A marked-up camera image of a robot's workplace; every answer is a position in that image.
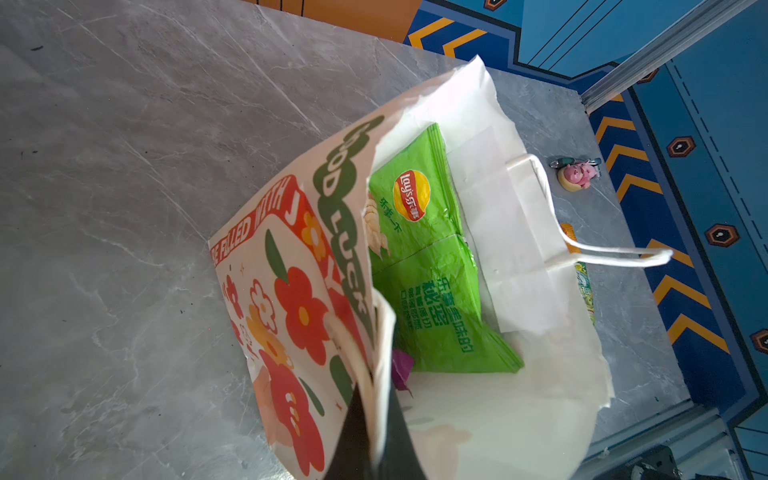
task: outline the lay's logo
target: lay's logo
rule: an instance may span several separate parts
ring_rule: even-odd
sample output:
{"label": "lay's logo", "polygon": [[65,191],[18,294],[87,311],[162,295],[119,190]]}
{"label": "lay's logo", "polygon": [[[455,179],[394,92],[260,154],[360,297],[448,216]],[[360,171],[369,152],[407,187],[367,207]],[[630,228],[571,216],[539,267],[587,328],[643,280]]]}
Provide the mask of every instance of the lay's logo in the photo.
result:
{"label": "lay's logo", "polygon": [[392,195],[397,211],[408,220],[418,222],[429,205],[429,180],[420,171],[408,170],[395,180]]}

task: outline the bag handle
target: bag handle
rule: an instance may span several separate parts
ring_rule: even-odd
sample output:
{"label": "bag handle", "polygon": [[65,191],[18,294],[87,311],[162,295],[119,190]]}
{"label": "bag handle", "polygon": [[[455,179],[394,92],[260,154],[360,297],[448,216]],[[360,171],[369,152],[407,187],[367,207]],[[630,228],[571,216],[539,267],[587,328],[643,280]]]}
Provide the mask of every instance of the bag handle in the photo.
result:
{"label": "bag handle", "polygon": [[357,342],[338,317],[328,312],[324,318],[326,329],[347,357],[352,375],[357,382],[366,416],[369,457],[377,468],[384,455],[386,424],[389,414],[389,390],[392,385],[392,337],[396,315],[378,290],[372,288],[373,307],[376,311],[376,340],[373,351],[373,372],[368,370]]}
{"label": "bag handle", "polygon": [[[552,201],[552,191],[549,187],[549,180],[547,178],[547,172],[542,167],[538,157],[533,154],[524,154],[520,157],[516,157],[507,162],[507,171],[511,171],[513,168],[520,164],[530,163],[533,167],[534,174],[541,185],[541,190],[544,193],[544,197],[547,200],[549,211],[552,213],[552,220],[557,223],[558,218],[554,214],[554,203]],[[638,247],[596,247],[594,245],[587,245],[586,243],[577,242],[571,239],[557,224],[558,232],[566,243],[578,247],[582,250],[590,250],[592,252],[602,253],[630,253],[634,255],[648,255],[645,258],[626,258],[626,257],[613,257],[613,256],[597,256],[588,255],[584,253],[568,253],[564,256],[556,257],[547,262],[548,270],[555,270],[564,266],[570,266],[577,262],[585,263],[597,263],[599,265],[610,266],[632,266],[645,268],[646,266],[658,266],[664,265],[672,258],[672,250],[668,248],[638,248]]]}

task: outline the green chip bag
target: green chip bag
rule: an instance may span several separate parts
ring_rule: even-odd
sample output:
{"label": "green chip bag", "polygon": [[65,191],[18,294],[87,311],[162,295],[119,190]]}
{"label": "green chip bag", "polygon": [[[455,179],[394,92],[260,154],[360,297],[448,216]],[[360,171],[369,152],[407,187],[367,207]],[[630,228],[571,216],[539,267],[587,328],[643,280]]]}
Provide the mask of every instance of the green chip bag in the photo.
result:
{"label": "green chip bag", "polygon": [[395,347],[415,371],[517,372],[520,357],[480,317],[478,268],[438,125],[376,171],[369,189],[373,286],[397,314]]}

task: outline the green leaf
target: green leaf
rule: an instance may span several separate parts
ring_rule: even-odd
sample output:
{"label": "green leaf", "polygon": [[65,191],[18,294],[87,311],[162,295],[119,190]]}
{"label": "green leaf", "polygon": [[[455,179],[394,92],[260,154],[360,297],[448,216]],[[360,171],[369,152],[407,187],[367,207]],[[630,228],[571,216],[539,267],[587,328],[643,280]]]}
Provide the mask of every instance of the green leaf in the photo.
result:
{"label": "green leaf", "polygon": [[341,393],[342,398],[344,398],[344,402],[349,406],[349,403],[352,401],[354,388],[352,379],[349,377],[349,373],[347,373],[344,362],[341,361],[341,357],[338,355],[334,356],[330,361],[330,367],[331,376],[336,383],[336,388],[339,389],[339,393]]}
{"label": "green leaf", "polygon": [[302,379],[299,379],[299,381],[304,386],[304,389],[306,390],[306,394],[310,396],[310,399],[312,400],[312,404],[314,404],[320,416],[321,417],[326,416],[326,411],[323,409],[323,404],[320,403],[320,399],[317,398],[317,395],[315,395],[315,392],[312,391],[310,386],[307,385],[305,381],[303,381]]}
{"label": "green leaf", "polygon": [[286,270],[286,264],[283,262],[283,258],[280,256],[280,251],[277,249],[277,243],[275,243],[272,232],[266,231],[266,261],[270,263],[272,271],[277,278],[283,282],[288,283],[288,271]]}

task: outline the gray marble floor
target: gray marble floor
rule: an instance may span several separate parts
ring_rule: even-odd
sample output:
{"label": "gray marble floor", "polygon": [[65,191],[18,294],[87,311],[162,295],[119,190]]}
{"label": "gray marble floor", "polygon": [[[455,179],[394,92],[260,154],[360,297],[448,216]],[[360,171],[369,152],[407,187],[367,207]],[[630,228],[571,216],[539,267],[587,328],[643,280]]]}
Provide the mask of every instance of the gray marble floor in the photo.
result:
{"label": "gray marble floor", "polygon": [[[0,478],[289,478],[205,241],[456,64],[238,0],[0,3]],[[493,76],[530,151],[599,154],[574,92]],[[558,190],[558,216],[631,244],[594,185]],[[590,272],[617,391],[602,438],[688,395],[643,273]]]}

